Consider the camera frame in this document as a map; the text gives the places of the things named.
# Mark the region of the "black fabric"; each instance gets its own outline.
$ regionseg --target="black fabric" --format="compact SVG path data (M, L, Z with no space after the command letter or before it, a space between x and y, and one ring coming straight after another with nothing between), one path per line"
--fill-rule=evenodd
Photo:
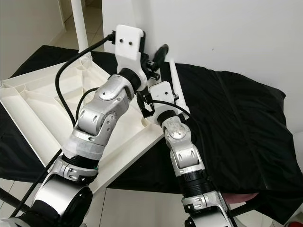
M77 52L42 46L13 76L61 63ZM116 73L113 54L92 55L105 71ZM202 129L204 150L200 140L193 141L216 185L221 192L259 192L249 202L266 201L258 210L284 223L303 202L303 177L283 114L285 94L237 73L185 64L176 67L186 103ZM171 82L168 63L161 67L161 76ZM197 135L192 121L187 120L187 124L193 137ZM0 159L0 177L33 181L42 165L3 107L0 133L5 135L0 140L1 157L5 157ZM165 140L160 140L109 187L180 193Z

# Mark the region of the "white pole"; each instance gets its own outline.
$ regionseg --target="white pole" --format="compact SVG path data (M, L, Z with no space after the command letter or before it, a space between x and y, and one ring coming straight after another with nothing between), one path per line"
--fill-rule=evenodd
M83 10L81 0L71 0L71 7L72 13L74 15L78 45L79 45L79 52L88 48L89 44L87 42L85 24L84 24L84 17L83 17ZM83 55L80 60L82 61L91 61L92 57L90 52Z
M179 95L179 99L176 100L176 105L182 107L183 109L185 109L186 111L189 111L188 106L186 105L184 96L183 96L183 92L182 92L182 88L180 85L180 80L179 80L179 76L177 73L177 69L176 69L176 65L175 62L173 60L169 61L169 66L170 66L170 73L171 73L171 80L172 80L172 86L174 89L175 94ZM188 116L184 113L183 114L185 119L188 118Z

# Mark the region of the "white wall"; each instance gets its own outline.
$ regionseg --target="white wall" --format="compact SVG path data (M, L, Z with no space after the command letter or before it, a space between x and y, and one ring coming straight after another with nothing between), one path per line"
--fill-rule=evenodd
M63 31L58 0L0 0L0 79Z
M167 60L241 73L281 89L287 127L303 140L303 1L103 0L102 9L105 35L117 24L137 26L147 34L148 54L167 43ZM295 145L303 171L303 144Z

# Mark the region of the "red object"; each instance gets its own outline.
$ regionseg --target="red object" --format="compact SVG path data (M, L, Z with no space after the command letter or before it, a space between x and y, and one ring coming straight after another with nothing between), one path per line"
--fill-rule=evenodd
M297 221L287 224L287 227L303 227L303 224Z

